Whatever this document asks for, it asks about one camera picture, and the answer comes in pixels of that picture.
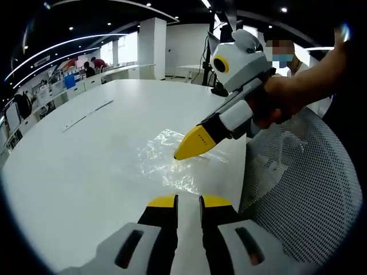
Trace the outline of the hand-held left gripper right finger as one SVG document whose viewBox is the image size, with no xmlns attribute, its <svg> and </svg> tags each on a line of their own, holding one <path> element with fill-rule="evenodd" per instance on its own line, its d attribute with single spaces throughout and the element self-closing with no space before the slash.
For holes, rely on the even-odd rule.
<svg viewBox="0 0 367 275">
<path fill-rule="evenodd" d="M 230 201 L 199 197 L 203 247 L 211 274 L 312 274 L 313 265 L 289 257 L 283 244 Z"/>
</svg>

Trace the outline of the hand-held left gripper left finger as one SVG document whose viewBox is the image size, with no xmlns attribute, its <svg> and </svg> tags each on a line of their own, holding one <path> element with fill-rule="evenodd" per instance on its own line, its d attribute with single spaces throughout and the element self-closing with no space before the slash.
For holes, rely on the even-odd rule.
<svg viewBox="0 0 367 275">
<path fill-rule="evenodd" d="M 101 242 L 92 260 L 59 274 L 170 274 L 178 245 L 178 195 L 153 199 L 137 223 Z"/>
</svg>

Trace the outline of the person's right hand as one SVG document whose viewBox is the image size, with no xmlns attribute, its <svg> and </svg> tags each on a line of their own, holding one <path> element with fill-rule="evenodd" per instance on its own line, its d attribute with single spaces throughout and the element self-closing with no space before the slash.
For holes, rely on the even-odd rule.
<svg viewBox="0 0 367 275">
<path fill-rule="evenodd" d="M 271 77 L 260 92 L 248 96 L 248 104 L 255 112 L 254 123 L 261 129 L 280 124 L 307 105 L 300 82 L 295 78 Z"/>
</svg>

